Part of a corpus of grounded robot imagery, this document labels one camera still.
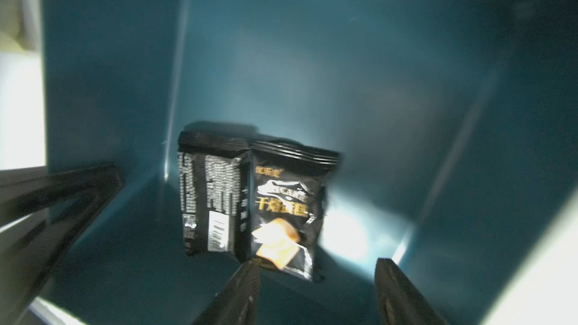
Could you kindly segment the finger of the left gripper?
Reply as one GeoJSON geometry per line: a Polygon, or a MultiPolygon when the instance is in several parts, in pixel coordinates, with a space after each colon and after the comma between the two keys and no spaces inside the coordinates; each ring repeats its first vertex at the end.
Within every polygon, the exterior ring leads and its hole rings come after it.
{"type": "Polygon", "coordinates": [[[16,324],[57,264],[123,188],[113,164],[1,173],[1,322],[16,324]]]}

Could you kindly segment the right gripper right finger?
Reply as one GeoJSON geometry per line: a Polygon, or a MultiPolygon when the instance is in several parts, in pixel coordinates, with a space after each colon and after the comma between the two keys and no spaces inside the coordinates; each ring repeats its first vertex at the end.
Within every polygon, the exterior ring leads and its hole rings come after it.
{"type": "Polygon", "coordinates": [[[374,284],[381,324],[447,324],[392,259],[377,260],[374,284]]]}

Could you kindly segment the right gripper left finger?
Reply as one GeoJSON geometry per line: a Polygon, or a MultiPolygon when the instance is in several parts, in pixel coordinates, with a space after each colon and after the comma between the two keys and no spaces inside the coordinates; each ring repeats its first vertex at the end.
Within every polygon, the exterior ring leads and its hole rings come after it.
{"type": "Polygon", "coordinates": [[[259,266],[252,260],[247,261],[237,269],[193,324],[256,324],[259,296],[259,266]]]}

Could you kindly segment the black cookie packet front-side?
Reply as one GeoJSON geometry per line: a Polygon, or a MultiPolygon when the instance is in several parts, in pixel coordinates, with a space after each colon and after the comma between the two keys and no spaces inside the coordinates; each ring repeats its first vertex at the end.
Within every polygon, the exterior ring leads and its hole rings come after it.
{"type": "Polygon", "coordinates": [[[281,139],[251,144],[251,257],[265,269],[313,281],[327,183],[341,155],[281,139]]]}

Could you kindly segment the teal lowest drawer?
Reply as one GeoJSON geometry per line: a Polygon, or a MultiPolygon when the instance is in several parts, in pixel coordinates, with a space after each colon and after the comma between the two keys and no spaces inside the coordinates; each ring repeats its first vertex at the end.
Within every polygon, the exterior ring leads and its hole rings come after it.
{"type": "Polygon", "coordinates": [[[264,271],[260,324],[377,324],[394,260],[451,324],[577,322],[577,0],[42,0],[47,162],[125,185],[42,298],[189,324],[237,262],[188,257],[194,123],[342,156],[315,282],[264,271]]]}

